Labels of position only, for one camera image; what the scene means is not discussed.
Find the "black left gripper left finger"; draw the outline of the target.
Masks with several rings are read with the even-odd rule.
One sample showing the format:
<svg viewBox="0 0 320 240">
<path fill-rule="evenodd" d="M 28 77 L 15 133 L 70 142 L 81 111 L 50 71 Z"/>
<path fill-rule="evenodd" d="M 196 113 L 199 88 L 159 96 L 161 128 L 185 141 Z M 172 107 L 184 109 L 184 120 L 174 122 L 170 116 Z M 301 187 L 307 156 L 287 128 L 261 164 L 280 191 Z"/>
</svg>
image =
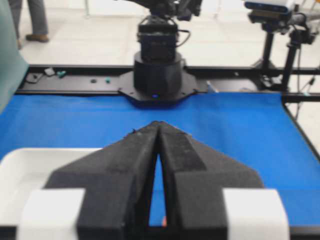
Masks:
<svg viewBox="0 0 320 240">
<path fill-rule="evenodd" d="M 29 196 L 19 239 L 136 239 L 147 224 L 159 127 L 153 121 L 54 170 Z"/>
</svg>

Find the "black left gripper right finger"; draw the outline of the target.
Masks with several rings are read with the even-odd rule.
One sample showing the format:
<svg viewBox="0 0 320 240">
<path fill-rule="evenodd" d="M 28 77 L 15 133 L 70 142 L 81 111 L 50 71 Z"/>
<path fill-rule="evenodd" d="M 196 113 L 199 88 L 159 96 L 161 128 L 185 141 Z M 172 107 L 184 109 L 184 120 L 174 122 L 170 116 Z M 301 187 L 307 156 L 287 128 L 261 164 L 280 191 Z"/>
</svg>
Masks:
<svg viewBox="0 0 320 240">
<path fill-rule="evenodd" d="M 184 240 L 288 240 L 280 195 L 251 167 L 161 122 L 168 224 Z"/>
</svg>

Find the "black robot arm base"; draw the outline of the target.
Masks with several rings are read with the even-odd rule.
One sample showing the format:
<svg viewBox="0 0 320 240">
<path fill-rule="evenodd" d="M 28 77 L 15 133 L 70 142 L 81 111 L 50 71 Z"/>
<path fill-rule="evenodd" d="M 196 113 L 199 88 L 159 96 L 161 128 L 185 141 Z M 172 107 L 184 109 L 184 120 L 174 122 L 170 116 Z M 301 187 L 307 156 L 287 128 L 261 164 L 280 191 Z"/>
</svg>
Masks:
<svg viewBox="0 0 320 240">
<path fill-rule="evenodd" d="M 132 71 L 121 74 L 118 92 L 138 102 L 175 103 L 199 92 L 197 79 L 186 71 L 177 51 L 181 46 L 176 23 L 190 21 L 201 13 L 200 0 L 137 0 L 149 10 L 137 27 L 140 50 L 134 55 Z"/>
</svg>

